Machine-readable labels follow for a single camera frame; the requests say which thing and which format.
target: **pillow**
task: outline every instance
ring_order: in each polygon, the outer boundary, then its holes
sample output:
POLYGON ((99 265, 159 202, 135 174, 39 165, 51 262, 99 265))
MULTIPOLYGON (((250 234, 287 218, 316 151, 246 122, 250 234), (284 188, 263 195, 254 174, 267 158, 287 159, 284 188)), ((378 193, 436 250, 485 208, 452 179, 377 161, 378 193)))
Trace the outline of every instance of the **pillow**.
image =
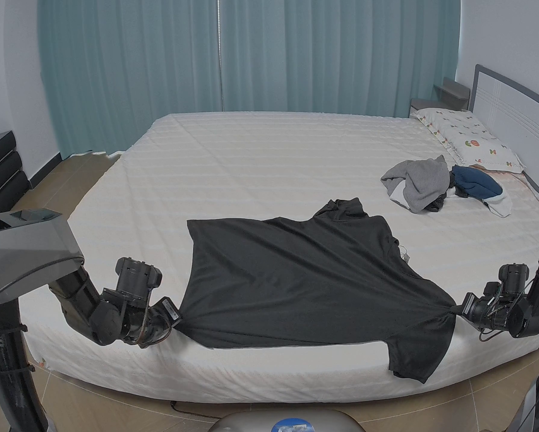
POLYGON ((524 165, 469 111, 421 109, 412 114, 446 148, 461 167, 521 173, 524 165))

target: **fitted sheet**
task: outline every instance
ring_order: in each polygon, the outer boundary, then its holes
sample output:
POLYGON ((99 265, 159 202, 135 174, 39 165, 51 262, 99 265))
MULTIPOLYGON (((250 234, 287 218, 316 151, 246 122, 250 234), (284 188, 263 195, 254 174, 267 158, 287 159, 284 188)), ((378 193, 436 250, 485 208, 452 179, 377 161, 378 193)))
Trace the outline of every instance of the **fitted sheet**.
MULTIPOLYGON (((513 200, 507 218, 475 199, 447 198, 413 214, 389 200, 380 176, 405 159, 453 159, 417 120, 284 112, 168 115, 128 149, 79 203, 69 224, 93 283, 115 288, 131 256, 164 274, 152 303, 180 303, 192 265, 187 219, 278 216, 307 220, 329 199, 359 197, 383 215, 410 266, 456 302, 481 294, 505 263, 539 257, 539 195, 522 175, 495 173, 513 200)), ((320 347, 207 349, 173 331, 157 346, 100 347, 64 321, 42 287, 20 299, 28 346, 69 376, 137 395, 205 403, 348 402, 409 395, 475 376, 539 347, 539 335, 478 341, 460 317, 427 382, 396 378, 384 342, 320 347)))

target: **floor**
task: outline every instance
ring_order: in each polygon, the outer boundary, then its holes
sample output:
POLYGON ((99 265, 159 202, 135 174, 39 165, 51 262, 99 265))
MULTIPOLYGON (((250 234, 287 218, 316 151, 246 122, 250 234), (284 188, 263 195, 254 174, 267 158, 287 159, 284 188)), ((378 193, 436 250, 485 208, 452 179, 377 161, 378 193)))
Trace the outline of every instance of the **floor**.
MULTIPOLYGON (((79 200, 119 155, 79 155, 60 163, 29 191, 16 209, 45 207, 69 216, 79 200)), ((215 418, 280 404, 207 405, 154 400, 111 391, 37 367, 33 377, 41 402, 58 432, 205 432, 215 418)), ((539 349, 475 378, 410 397, 329 404, 370 432, 477 432, 504 430, 539 373, 539 349)), ((0 431, 7 431, 0 410, 0 431)))

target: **wall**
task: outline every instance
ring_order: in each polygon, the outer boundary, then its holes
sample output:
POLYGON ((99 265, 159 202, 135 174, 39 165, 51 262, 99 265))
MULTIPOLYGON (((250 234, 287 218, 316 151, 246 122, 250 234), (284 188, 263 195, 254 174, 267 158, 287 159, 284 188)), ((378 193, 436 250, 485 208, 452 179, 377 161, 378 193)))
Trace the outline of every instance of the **wall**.
POLYGON ((13 130, 31 178, 58 152, 37 46, 37 0, 0 0, 0 133, 13 130))
POLYGON ((539 94, 539 0, 461 0, 456 80, 482 64, 539 94))

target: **gray towel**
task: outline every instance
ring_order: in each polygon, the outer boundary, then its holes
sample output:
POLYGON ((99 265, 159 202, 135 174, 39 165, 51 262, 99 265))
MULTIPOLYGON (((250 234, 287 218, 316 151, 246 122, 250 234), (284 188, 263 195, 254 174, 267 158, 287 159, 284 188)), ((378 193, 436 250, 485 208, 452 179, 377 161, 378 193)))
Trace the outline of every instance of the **gray towel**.
POLYGON ((381 177, 391 195, 405 179, 404 198, 411 212, 421 212, 449 187, 450 177, 443 155, 427 160, 405 160, 381 177))

